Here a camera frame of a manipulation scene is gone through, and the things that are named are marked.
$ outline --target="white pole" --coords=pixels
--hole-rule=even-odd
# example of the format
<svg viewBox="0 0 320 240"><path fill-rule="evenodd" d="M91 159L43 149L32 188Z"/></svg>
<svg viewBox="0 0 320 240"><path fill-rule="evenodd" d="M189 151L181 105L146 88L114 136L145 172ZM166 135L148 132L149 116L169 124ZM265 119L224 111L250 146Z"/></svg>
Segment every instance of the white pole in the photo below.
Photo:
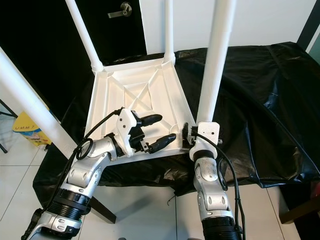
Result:
<svg viewBox="0 0 320 240"><path fill-rule="evenodd" d="M165 22L165 52L164 62L172 61L176 63L174 52L174 4L173 0L165 0L164 3Z"/></svg>
<svg viewBox="0 0 320 240"><path fill-rule="evenodd" d="M8 92L66 158L77 146L0 47L0 88Z"/></svg>
<svg viewBox="0 0 320 240"><path fill-rule="evenodd" d="M215 0L196 123L213 120L237 0Z"/></svg>
<svg viewBox="0 0 320 240"><path fill-rule="evenodd" d="M76 26L76 29L78 30L78 33L79 33L80 38L83 42L86 53L89 56L92 71L93 72L101 72L104 69L104 66L102 65L101 61L99 60L99 57L98 57L97 52L95 50L94 44L91 41L90 35L87 31L86 25L85 25L82 17L81 17L81 14L79 12L79 9L77 7L75 0L65 0L65 2L69 8L73 22Z"/></svg>

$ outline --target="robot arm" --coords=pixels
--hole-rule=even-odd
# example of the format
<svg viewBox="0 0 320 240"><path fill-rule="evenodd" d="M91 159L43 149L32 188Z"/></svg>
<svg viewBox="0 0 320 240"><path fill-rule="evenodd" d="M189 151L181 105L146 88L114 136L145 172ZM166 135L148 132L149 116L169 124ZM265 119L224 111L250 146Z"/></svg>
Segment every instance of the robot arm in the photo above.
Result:
<svg viewBox="0 0 320 240"><path fill-rule="evenodd" d="M242 230L234 221L227 194L218 180L217 150L199 137L200 134L217 145L219 128L216 122L200 122L191 128L191 136L196 137L189 151L194 161L193 184L205 240L240 240Z"/></svg>
<svg viewBox="0 0 320 240"><path fill-rule="evenodd" d="M91 210L90 199L103 170L111 161L135 152L155 153L176 139L169 134L149 144L141 127L159 122L159 114L139 118L134 111L122 108L116 122L116 133L96 141L86 141L76 161L56 192L46 211L34 212L22 240L55 240L75 237L82 225L82 216Z"/></svg>

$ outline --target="door lever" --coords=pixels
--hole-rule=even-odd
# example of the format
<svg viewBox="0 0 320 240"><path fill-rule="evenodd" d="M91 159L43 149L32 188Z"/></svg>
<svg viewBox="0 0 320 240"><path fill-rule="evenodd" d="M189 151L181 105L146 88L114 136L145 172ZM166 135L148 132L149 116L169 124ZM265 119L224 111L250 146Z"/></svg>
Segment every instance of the door lever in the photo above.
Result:
<svg viewBox="0 0 320 240"><path fill-rule="evenodd" d="M115 12L108 13L108 17L110 19L122 17L122 16L129 17L132 13L132 8L128 2L121 3L120 9L121 9L121 11L115 11Z"/></svg>

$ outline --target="black plastic sheet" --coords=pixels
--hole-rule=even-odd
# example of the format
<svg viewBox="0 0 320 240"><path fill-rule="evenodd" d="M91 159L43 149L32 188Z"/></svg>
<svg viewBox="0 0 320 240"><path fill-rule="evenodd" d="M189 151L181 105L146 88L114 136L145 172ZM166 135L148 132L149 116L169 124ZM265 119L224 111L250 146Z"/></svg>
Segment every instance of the black plastic sheet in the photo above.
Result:
<svg viewBox="0 0 320 240"><path fill-rule="evenodd" d="M178 51L175 69L196 118L207 49ZM130 57L116 64L161 58ZM93 81L70 105L62 126L78 143L84 135ZM319 179L320 66L295 43L229 47L213 120L221 148L239 184L262 188ZM45 204L66 158L49 148L33 188ZM227 165L225 179L232 185ZM188 154L107 167L101 186L169 186L177 196L194 191Z"/></svg>

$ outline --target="floor tile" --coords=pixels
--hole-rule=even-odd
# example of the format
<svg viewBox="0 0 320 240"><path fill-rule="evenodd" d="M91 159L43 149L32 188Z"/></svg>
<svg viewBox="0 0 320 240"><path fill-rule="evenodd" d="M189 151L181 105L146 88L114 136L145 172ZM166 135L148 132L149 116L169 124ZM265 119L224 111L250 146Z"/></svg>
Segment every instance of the floor tile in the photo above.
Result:
<svg viewBox="0 0 320 240"><path fill-rule="evenodd" d="M28 166L0 166L0 220L27 169Z"/></svg>
<svg viewBox="0 0 320 240"><path fill-rule="evenodd" d="M80 240L176 240L175 201L169 187L105 187L95 197L112 211L117 220L108 224L92 212L85 216Z"/></svg>
<svg viewBox="0 0 320 240"><path fill-rule="evenodd" d="M1 239L18 240L25 233L34 211L41 207L32 187L38 166L26 171L13 199L0 222Z"/></svg>
<svg viewBox="0 0 320 240"><path fill-rule="evenodd" d="M38 148L18 133L8 153L0 151L0 166L29 166Z"/></svg>
<svg viewBox="0 0 320 240"><path fill-rule="evenodd" d="M10 150L18 138L18 134L12 131L14 122L14 117L0 114L0 144L7 150Z"/></svg>
<svg viewBox="0 0 320 240"><path fill-rule="evenodd" d="M45 158L47 151L44 148L39 148L38 152L35 154L33 161L31 162L31 166L40 166L42 160Z"/></svg>
<svg viewBox="0 0 320 240"><path fill-rule="evenodd" d="M229 188L227 195L234 210L233 187ZM240 186L240 196L246 219L246 239L283 240L267 190L257 185ZM204 239L196 192L176 198L176 218L178 240Z"/></svg>
<svg viewBox="0 0 320 240"><path fill-rule="evenodd" d="M270 187L266 189L271 203L276 214L278 223L280 225L283 237L285 240L300 240L299 233L297 231L295 223L281 224L279 219L279 214L287 212L289 209L287 207L286 201L279 189L279 187Z"/></svg>

